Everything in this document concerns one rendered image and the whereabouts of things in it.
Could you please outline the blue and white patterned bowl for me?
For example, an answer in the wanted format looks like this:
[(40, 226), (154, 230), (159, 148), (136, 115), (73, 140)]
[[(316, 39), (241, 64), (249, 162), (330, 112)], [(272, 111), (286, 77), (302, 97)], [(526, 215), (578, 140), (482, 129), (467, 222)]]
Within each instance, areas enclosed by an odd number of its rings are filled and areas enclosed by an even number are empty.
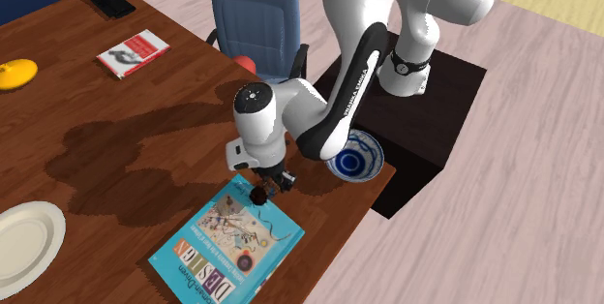
[(380, 173), (384, 165), (384, 153), (379, 142), (370, 134), (351, 129), (342, 151), (325, 163), (342, 180), (367, 182)]

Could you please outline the black keyboard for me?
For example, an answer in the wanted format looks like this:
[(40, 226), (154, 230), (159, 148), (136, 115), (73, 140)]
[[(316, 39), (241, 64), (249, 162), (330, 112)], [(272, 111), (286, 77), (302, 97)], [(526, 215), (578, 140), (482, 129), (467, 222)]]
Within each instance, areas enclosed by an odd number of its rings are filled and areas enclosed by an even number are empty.
[(105, 15), (113, 18), (121, 18), (131, 14), (136, 7), (127, 0), (90, 0)]

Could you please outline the small dark brown ball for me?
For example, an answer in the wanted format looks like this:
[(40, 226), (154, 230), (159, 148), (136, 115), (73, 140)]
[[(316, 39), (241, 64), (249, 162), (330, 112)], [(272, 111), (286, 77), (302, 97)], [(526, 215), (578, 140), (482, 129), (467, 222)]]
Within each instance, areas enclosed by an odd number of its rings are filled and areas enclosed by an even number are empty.
[(261, 206), (268, 200), (268, 194), (264, 187), (255, 186), (251, 191), (249, 198), (254, 205)]

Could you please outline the red round object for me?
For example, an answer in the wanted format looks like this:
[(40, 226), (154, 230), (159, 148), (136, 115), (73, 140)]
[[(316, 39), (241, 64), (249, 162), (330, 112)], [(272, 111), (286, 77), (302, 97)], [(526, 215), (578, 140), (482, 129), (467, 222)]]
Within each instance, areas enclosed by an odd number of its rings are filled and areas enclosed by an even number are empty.
[(234, 56), (232, 60), (247, 71), (249, 71), (250, 73), (252, 73), (253, 75), (257, 73), (256, 64), (250, 57), (245, 55), (238, 55)]

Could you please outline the teal art book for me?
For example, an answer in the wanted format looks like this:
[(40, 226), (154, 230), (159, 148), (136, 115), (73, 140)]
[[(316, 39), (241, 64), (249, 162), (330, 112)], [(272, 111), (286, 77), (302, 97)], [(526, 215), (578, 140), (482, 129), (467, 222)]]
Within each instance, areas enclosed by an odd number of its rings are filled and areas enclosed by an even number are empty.
[(182, 304), (250, 304), (304, 230), (235, 175), (149, 259)]

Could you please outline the red and white book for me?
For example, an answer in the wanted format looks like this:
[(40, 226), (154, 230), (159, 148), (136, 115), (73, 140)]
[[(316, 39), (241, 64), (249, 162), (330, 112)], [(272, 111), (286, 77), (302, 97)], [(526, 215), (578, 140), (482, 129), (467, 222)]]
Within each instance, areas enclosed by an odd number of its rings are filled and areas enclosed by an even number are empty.
[(123, 79), (165, 54), (171, 46), (145, 29), (99, 54), (97, 59), (117, 78)]

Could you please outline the yellow dish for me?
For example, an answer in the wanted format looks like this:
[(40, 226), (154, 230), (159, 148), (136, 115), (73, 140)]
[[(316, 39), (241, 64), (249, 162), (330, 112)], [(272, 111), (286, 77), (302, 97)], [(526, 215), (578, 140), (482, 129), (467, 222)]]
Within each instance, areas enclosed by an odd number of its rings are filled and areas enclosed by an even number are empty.
[(38, 65), (30, 59), (16, 59), (0, 64), (0, 90), (12, 90), (30, 82)]

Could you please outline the white plate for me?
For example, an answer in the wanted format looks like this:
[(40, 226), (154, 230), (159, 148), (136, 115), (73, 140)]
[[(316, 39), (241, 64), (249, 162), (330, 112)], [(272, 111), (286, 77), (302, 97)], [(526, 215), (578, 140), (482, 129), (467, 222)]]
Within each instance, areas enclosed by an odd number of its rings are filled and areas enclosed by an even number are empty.
[(0, 300), (33, 284), (56, 258), (66, 234), (63, 211), (30, 201), (0, 213)]

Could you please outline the dark robot stand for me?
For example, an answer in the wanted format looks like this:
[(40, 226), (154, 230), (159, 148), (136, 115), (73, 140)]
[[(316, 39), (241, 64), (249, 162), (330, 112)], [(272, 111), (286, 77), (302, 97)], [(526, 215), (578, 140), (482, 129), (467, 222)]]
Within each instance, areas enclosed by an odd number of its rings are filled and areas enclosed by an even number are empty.
[(372, 209), (390, 219), (446, 166), (487, 70), (434, 51), (423, 95), (396, 97), (377, 79), (352, 127), (376, 138), (396, 169)]

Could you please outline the blue office chair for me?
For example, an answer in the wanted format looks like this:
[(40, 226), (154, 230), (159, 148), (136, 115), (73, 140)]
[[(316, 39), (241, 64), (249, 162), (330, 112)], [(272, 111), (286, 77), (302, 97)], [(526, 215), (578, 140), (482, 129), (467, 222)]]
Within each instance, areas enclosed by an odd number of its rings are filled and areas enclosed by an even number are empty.
[(215, 28), (206, 42), (226, 56), (246, 56), (267, 82), (307, 77), (299, 0), (211, 0)]

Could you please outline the brown wooden desk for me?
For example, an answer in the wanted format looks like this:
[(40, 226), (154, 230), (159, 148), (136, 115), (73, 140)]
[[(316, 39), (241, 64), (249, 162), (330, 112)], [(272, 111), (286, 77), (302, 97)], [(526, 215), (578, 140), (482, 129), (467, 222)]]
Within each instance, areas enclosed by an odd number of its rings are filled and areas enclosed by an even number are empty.
[[(48, 269), (0, 304), (179, 304), (148, 259), (230, 180), (232, 101), (253, 75), (143, 0), (111, 19), (61, 0), (0, 26), (0, 63), (38, 65), (0, 92), (0, 212), (57, 205)], [(97, 56), (148, 29), (171, 46), (123, 79)]]

